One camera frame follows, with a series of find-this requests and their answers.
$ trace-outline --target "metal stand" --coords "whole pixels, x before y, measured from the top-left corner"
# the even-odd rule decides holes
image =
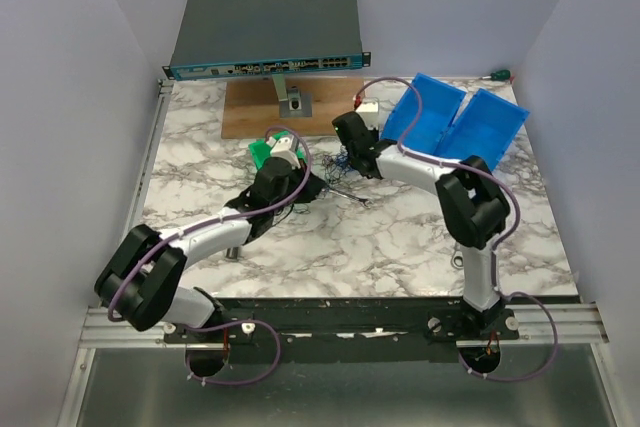
[[[287,89],[283,74],[273,74],[273,84],[280,102],[280,117],[311,117],[313,98],[311,94],[300,92],[293,86]]]

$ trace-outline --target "gray floor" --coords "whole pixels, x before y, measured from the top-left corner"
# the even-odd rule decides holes
[[[503,349],[498,372],[539,366],[546,347]],[[588,346],[563,347],[553,369],[520,384],[474,379],[457,364],[282,365],[242,388],[186,381],[179,351],[99,351],[80,426],[502,426],[615,424]],[[252,375],[243,366],[229,377]]]

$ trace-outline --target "bolt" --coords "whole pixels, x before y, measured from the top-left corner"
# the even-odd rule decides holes
[[[254,330],[256,330],[256,324],[254,324],[253,322],[244,322],[242,324],[242,331],[245,334],[250,335]]]
[[[176,326],[174,324],[166,323],[162,326],[162,330],[165,334],[173,334],[176,331]]]
[[[507,327],[507,329],[516,331],[518,330],[520,323],[515,317],[507,317],[507,319],[504,321],[504,325]]]
[[[431,317],[429,319],[429,322],[427,322],[427,327],[429,327],[429,330],[434,334],[442,330],[442,325],[440,325],[440,319],[437,319],[435,317]]]
[[[238,257],[240,257],[240,247],[231,247],[230,249],[227,249],[224,256],[228,260],[238,260]]]

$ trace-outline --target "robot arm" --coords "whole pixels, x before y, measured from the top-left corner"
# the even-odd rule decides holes
[[[350,165],[361,175],[397,180],[438,197],[447,230],[461,245],[465,307],[480,327],[490,323],[502,302],[494,288],[497,279],[493,278],[488,244],[505,229],[510,211],[500,188],[466,170],[429,164],[403,154],[393,141],[378,141],[357,112],[337,117],[333,126],[347,149]],[[490,173],[479,157],[461,163]]]
[[[281,137],[271,150],[271,157],[256,173],[253,184],[211,219],[228,219],[273,206],[291,196],[304,177],[297,156],[297,143],[292,136]],[[311,174],[293,203],[314,200],[325,183]],[[140,270],[127,285],[116,303],[121,317],[136,330],[144,331],[161,321],[193,328],[204,326],[215,311],[215,302],[206,293],[178,286],[185,269],[217,252],[241,247],[262,236],[273,225],[275,211],[248,218],[216,222],[190,232],[189,227],[155,231],[147,225],[134,227],[124,238],[95,283],[94,291],[106,304],[138,262],[163,240],[178,233],[175,240],[164,245],[152,257],[153,268]]]

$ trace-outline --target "wooden board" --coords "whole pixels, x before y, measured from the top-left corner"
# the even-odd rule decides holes
[[[312,117],[280,118],[278,96],[271,79],[241,80],[227,84],[223,139],[255,139],[267,127],[284,124],[301,135],[335,135],[331,121],[353,109],[353,96],[363,85],[362,78],[287,79],[287,87],[296,86],[313,95]]]

